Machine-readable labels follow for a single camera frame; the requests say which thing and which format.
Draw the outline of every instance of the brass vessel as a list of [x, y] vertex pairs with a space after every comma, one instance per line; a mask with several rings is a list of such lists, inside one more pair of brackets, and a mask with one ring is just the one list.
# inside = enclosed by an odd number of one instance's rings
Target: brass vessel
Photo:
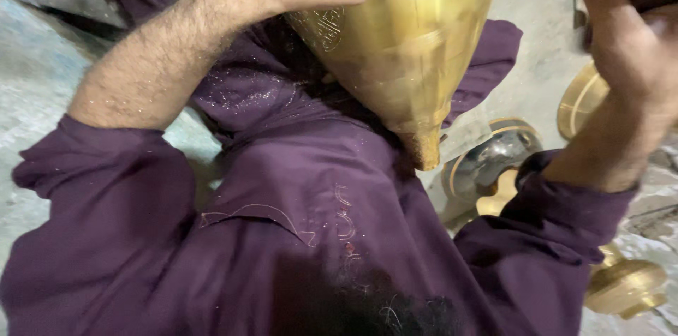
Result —
[[627, 259], [614, 244], [602, 246], [605, 260], [594, 266], [584, 305], [599, 314], [628, 320], [666, 303], [666, 272], [649, 261]]
[[430, 170], [490, 2], [368, 0], [287, 20], [339, 83], [399, 135], [416, 167]]
[[567, 140], [579, 132], [609, 93], [609, 85], [593, 62], [584, 66], [565, 91], [558, 106], [558, 130]]

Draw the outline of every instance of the golden vase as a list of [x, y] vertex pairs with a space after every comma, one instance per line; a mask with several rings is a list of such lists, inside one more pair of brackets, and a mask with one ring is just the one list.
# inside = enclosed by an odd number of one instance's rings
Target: golden vase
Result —
[[491, 0], [368, 0], [287, 14], [340, 84], [398, 134], [417, 169], [439, 161], [439, 130]]

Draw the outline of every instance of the concrete floor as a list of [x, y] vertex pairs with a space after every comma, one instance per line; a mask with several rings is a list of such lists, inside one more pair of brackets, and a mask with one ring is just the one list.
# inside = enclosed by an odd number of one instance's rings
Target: concrete floor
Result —
[[[511, 20], [525, 35], [516, 67], [488, 98], [487, 115], [524, 118], [542, 135], [546, 148], [564, 146], [556, 125], [558, 103], [589, 61], [578, 51], [573, 0], [494, 0], [490, 18]], [[74, 35], [55, 20], [12, 0], [0, 0], [0, 203], [4, 203], [0, 204], [0, 268], [12, 242], [38, 227], [48, 213], [47, 202], [16, 188], [9, 171], [19, 163], [20, 150], [54, 128], [83, 70], [99, 53], [100, 46], [91, 39]], [[165, 137], [202, 165], [219, 150], [207, 130], [185, 112]], [[435, 178], [435, 173], [425, 176], [434, 188], [439, 184]], [[661, 190], [662, 197], [675, 202], [676, 186], [678, 181], [666, 182], [669, 193]], [[432, 189], [430, 195], [436, 210], [444, 210], [444, 194]], [[666, 225], [678, 229], [678, 222]], [[582, 335], [673, 334], [678, 324], [678, 238], [673, 233], [649, 239], [622, 228], [616, 240], [627, 256], [666, 268], [669, 303], [626, 322], [584, 310]], [[0, 335], [4, 328], [0, 314]]]

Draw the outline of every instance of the purple kurta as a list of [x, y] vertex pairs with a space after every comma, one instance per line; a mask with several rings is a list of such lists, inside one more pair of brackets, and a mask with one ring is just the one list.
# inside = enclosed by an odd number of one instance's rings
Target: purple kurta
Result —
[[[160, 131], [66, 116], [22, 153], [16, 183], [52, 210], [0, 282], [10, 334], [335, 334], [347, 329], [341, 282], [387, 292], [363, 310], [392, 325], [407, 319], [400, 298], [443, 298], [461, 335], [575, 335], [589, 263], [633, 192], [549, 184], [541, 154], [501, 217], [453, 240], [397, 138], [338, 86], [300, 85], [323, 71], [288, 30], [248, 29], [194, 94], [226, 150], [224, 183], [199, 212], [186, 158]], [[501, 81], [519, 35], [488, 23], [464, 83]], [[327, 331], [305, 326], [318, 318]]]

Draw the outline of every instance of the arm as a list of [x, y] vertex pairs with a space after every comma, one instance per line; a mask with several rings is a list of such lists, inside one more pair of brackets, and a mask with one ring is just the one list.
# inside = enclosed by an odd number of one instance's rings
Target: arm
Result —
[[159, 130], [243, 25], [359, 1], [180, 0], [95, 64], [70, 117], [22, 152], [13, 172], [52, 205], [50, 219], [14, 243], [0, 281], [10, 333], [120, 335], [139, 326], [195, 218], [191, 169]]
[[586, 1], [608, 98], [567, 148], [523, 165], [500, 217], [455, 238], [510, 335], [578, 333], [589, 265], [601, 262], [598, 247], [614, 237], [650, 152], [678, 118], [674, 8], [641, 17], [629, 0]]
[[273, 15], [364, 0], [179, 0], [87, 73], [69, 108], [101, 128], [166, 128], [246, 25]]

